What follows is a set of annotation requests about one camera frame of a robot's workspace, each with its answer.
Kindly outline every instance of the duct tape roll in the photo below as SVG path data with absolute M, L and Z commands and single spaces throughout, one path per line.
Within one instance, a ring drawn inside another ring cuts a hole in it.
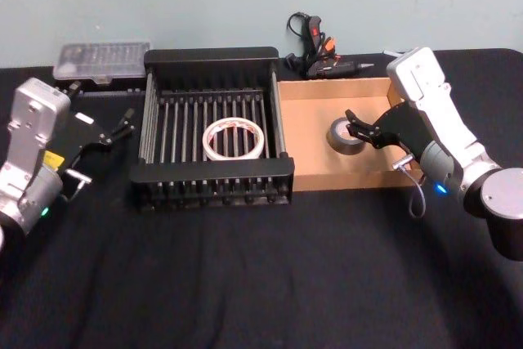
M 358 154 L 365 148 L 365 142 L 351 136 L 346 129 L 347 124 L 349 121 L 346 118 L 334 120 L 327 132 L 327 142 L 339 154 Z

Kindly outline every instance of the gray cable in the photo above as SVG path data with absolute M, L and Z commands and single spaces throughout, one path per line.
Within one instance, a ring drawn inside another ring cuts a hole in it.
M 413 191 L 413 193 L 410 195 L 410 200 L 409 200 L 409 215 L 412 218 L 415 218 L 415 219 L 423 218 L 423 216 L 425 215 L 425 212 L 427 210 L 427 203 L 425 202 L 425 194 L 423 193 L 423 190 L 422 190 L 422 184 L 425 181 L 425 175 L 422 176 L 421 181 L 418 183 L 418 181 L 416 179 L 414 179 L 413 176 L 410 173 L 407 172 L 407 170 L 405 169 L 404 166 L 399 166 L 398 170 L 402 171 L 412 181 L 412 183 L 414 183 L 414 185 L 418 189 L 419 196 L 420 196 L 420 198 L 422 200 L 422 211 L 421 211 L 421 213 L 420 214 L 414 214 L 414 211 L 412 209 L 412 205 L 413 205 L 413 202 L 414 202 L 414 196 L 416 196 L 416 191 Z
M 59 196 L 67 203 L 67 204 L 70 204 L 71 202 L 73 202 L 76 197 L 78 196 L 78 194 L 80 193 L 80 191 L 82 190 L 82 188 L 86 185 L 86 182 L 85 181 L 80 181 L 78 183 L 78 186 L 76 187 L 76 191 L 73 193 L 73 195 L 70 197 L 70 198 L 67 198 L 65 195 L 63 194 L 60 194 Z

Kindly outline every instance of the open cardboard tray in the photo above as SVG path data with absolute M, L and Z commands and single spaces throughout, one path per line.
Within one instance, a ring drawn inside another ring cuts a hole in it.
M 389 78 L 331 79 L 279 82 L 284 136 L 294 158 L 295 191 L 344 190 L 412 186 L 392 164 L 405 156 L 398 146 L 375 150 L 366 144 L 361 153 L 343 155 L 327 142 L 331 123 L 351 109 L 361 120 L 374 123 L 401 98 Z M 417 179 L 416 163 L 407 167 Z

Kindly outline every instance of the white tape roll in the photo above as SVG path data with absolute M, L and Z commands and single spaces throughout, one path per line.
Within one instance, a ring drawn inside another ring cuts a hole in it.
M 211 147 L 211 141 L 216 134 L 227 128 L 245 128 L 254 134 L 254 148 L 247 154 L 238 157 L 226 157 L 218 154 Z M 212 161 L 226 161 L 233 159 L 257 159 L 263 151 L 265 137 L 261 128 L 254 122 L 243 118 L 223 118 L 212 123 L 205 129 L 202 137 L 203 151 Z

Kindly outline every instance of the black tablecloth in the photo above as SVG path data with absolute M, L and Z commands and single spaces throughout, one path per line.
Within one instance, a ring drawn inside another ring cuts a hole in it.
M 501 165 L 521 166 L 523 55 L 436 55 L 465 124 Z M 365 76 L 391 60 L 360 59 L 377 64 Z M 31 76 L 52 83 L 50 68 L 0 70 L 0 124 Z M 140 101 L 78 98 L 74 108 L 109 128 Z M 96 182 L 35 227 L 0 287 L 1 348 L 523 346 L 521 264 L 430 186 L 421 221 L 407 214 L 410 190 L 144 215 L 127 198 L 137 140 L 86 163 Z M 2 126 L 0 159 L 6 147 Z

